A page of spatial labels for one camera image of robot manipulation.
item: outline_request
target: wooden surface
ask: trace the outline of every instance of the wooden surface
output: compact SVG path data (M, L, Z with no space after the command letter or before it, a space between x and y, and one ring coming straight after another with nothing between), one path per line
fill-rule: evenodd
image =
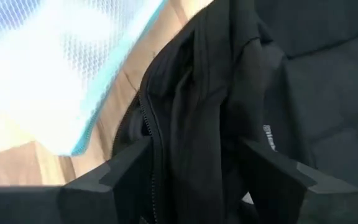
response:
M54 156L0 114L0 185L61 185L109 159L116 128L162 47L211 0L170 0L149 33L129 54L111 88L82 156Z

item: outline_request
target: black plastic part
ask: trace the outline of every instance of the black plastic part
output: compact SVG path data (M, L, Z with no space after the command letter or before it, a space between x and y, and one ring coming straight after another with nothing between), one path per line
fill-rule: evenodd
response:
M243 175L262 223L358 223L358 188L241 140Z
M0 223L139 224L147 200L150 138L62 187L0 187Z

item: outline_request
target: zipper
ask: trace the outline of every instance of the zipper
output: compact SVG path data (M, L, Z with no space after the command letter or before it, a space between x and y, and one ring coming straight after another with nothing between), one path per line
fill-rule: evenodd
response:
M146 112L144 110L142 100L140 98L139 98L139 103L140 103L140 110L141 110L141 112L143 114L144 123L146 124L147 131L149 132L149 135L153 138L152 129L150 127L149 120L147 119L147 115L146 115ZM155 173L154 173L154 170L153 170L152 171L152 207L153 207L154 223L157 224L158 221L157 221L157 211L156 211L156 208L155 208L155 201L156 201L156 199L155 199Z

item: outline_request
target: blue mesh fabric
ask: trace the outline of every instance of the blue mesh fabric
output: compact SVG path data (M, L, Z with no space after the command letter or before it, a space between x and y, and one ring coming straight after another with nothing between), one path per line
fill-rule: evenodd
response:
M111 82L163 2L0 0L0 110L52 152L83 153Z

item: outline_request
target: black jacket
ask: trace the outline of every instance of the black jacket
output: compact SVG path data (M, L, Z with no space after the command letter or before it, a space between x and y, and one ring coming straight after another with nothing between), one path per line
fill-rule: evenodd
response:
M149 223L358 223L358 1L215 0L147 69L113 152L143 136Z

